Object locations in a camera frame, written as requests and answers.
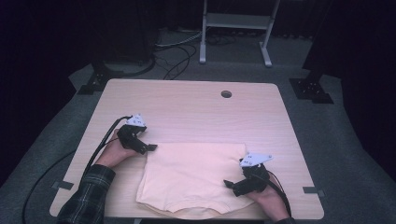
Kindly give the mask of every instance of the hand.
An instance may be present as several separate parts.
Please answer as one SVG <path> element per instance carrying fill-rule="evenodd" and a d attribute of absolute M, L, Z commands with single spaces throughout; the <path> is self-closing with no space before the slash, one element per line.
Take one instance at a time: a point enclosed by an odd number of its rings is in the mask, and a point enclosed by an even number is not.
<path fill-rule="evenodd" d="M 279 187 L 273 175 L 269 175 L 270 180 Z M 273 222 L 290 217 L 282 199 L 271 186 L 267 186 L 263 192 L 252 191 L 246 196 L 258 203 L 265 215 L 271 218 Z"/>
<path fill-rule="evenodd" d="M 118 129 L 114 131 L 113 136 L 111 136 L 111 139 L 108 141 L 108 144 L 95 164 L 112 168 L 123 160 L 137 154 L 137 152 L 132 149 L 123 148 L 120 140 L 117 137 L 118 131 Z"/>

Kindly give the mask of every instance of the folded t-shirt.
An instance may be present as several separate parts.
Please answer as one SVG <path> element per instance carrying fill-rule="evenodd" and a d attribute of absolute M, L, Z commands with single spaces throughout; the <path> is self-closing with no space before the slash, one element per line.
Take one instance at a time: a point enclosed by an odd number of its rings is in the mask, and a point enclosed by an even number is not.
<path fill-rule="evenodd" d="M 245 177 L 239 159 L 244 144 L 161 143 L 148 153 L 136 201 L 169 217 L 206 219 L 244 208 L 252 203 L 235 197 L 223 180 Z"/>

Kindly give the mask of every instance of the shirt sleeve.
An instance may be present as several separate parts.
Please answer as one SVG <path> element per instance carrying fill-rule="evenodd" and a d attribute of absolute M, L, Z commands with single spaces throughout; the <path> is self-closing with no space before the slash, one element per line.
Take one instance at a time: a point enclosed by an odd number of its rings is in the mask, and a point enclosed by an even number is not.
<path fill-rule="evenodd" d="M 116 173 L 95 164 L 62 207 L 57 223 L 103 223 L 106 194 Z"/>

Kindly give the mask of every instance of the white tracking plate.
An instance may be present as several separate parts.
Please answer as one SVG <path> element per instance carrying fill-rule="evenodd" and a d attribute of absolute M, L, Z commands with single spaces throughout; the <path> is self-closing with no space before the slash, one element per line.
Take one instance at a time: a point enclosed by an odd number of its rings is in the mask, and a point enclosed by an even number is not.
<path fill-rule="evenodd" d="M 138 127 L 145 127 L 146 123 L 143 121 L 143 118 L 140 114 L 132 116 L 130 119 L 126 121 L 126 124 L 134 125 Z"/>
<path fill-rule="evenodd" d="M 255 166 L 265 161 L 270 161 L 273 158 L 272 155 L 260 154 L 260 153 L 248 153 L 244 159 L 241 160 L 239 165 L 241 167 Z"/>

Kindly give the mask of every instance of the white metal stand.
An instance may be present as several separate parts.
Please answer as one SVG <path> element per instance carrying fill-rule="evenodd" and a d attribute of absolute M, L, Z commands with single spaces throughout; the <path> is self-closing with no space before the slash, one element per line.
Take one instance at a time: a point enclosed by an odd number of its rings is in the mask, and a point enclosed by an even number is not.
<path fill-rule="evenodd" d="M 202 22 L 202 40 L 200 46 L 200 63 L 206 63 L 206 28 L 207 27 L 228 27 L 242 29 L 258 29 L 265 30 L 263 42 L 260 42 L 262 57 L 265 66 L 271 67 L 272 63 L 267 50 L 268 39 L 270 38 L 274 21 L 279 8 L 280 0 L 276 0 L 271 16 L 249 16 L 234 14 L 207 13 L 207 0 L 204 2 L 204 15 Z"/>

